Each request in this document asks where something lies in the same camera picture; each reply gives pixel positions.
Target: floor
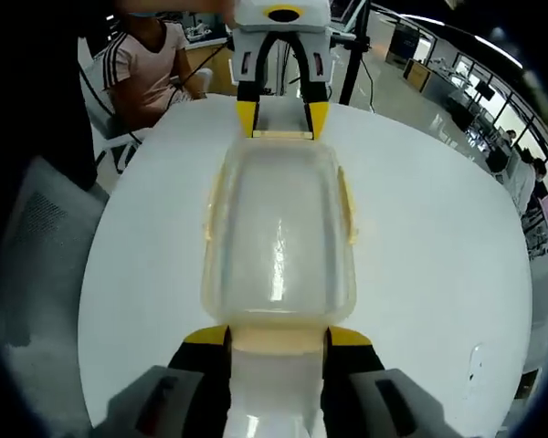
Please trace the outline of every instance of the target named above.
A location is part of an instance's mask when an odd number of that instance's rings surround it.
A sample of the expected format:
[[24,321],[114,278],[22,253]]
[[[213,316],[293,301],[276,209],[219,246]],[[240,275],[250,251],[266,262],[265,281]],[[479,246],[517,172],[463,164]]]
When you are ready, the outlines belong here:
[[[271,53],[269,59],[275,60]],[[345,78],[345,71],[349,61],[350,52],[342,47],[335,47],[332,50],[332,58],[335,61],[331,102],[338,102],[341,95],[341,86]],[[377,114],[398,120],[405,125],[420,130],[425,134],[442,141],[448,147],[464,155],[475,162],[485,172],[488,172],[485,157],[476,147],[471,147],[465,134],[452,121],[450,115],[436,103],[425,99],[415,89],[410,87],[402,77],[402,70],[384,62],[385,52],[379,48],[376,51],[370,50],[364,54],[364,63],[367,66],[370,76],[374,81],[373,86],[373,107],[370,107],[372,87],[363,66],[359,73],[350,106],[361,110],[374,110]],[[272,67],[269,74],[268,87],[276,88],[275,67]],[[289,58],[288,79],[292,80],[299,76],[298,65],[292,56]],[[288,86],[286,95],[297,96],[299,82]],[[99,167],[98,183],[111,193],[118,180],[115,172],[113,159],[107,154]]]

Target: striped sleeve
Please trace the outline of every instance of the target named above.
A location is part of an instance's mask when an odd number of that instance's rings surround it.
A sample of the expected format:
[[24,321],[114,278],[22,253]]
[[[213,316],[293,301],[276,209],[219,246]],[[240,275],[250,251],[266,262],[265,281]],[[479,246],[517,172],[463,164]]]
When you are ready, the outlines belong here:
[[109,89],[130,77],[131,54],[121,43],[127,34],[119,34],[103,55],[103,88]]

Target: clear plastic container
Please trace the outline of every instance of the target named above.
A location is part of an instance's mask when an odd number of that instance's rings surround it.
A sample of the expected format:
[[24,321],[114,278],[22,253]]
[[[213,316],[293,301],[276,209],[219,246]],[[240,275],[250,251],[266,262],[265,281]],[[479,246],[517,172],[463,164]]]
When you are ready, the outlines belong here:
[[202,298],[228,324],[331,325],[355,302],[352,211],[333,151],[244,139],[212,194]]

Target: metal pole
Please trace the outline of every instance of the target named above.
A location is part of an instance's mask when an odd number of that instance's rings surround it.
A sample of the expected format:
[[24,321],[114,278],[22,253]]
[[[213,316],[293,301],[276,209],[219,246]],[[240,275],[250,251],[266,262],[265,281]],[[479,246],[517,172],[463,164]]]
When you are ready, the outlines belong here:
[[345,81],[343,82],[343,88],[341,90],[341,96],[339,97],[339,103],[342,105],[349,105],[351,95],[353,93],[353,87],[355,87],[355,81],[357,80],[357,73],[359,72],[360,63],[364,55],[364,51],[367,48],[363,48],[362,45],[368,45],[369,39],[367,38],[367,22],[369,20],[370,1],[366,0],[362,10],[355,22],[355,41],[351,49],[351,55],[349,56],[349,64],[347,65],[347,71],[345,72]]

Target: table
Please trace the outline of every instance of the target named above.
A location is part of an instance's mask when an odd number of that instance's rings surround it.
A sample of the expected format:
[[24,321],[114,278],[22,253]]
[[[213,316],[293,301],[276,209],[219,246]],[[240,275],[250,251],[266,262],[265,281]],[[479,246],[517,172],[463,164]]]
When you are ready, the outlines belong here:
[[[262,111],[288,99],[263,97]],[[212,181],[240,135],[234,98],[172,106],[119,180],[79,309],[93,424],[111,397],[168,364],[186,335],[215,324],[200,304],[203,224]],[[445,144],[370,112],[331,105],[321,141],[345,169],[359,229],[357,304],[342,326],[440,401],[459,432],[493,436],[521,377],[532,314],[510,196]],[[476,346],[482,367],[470,381]]]

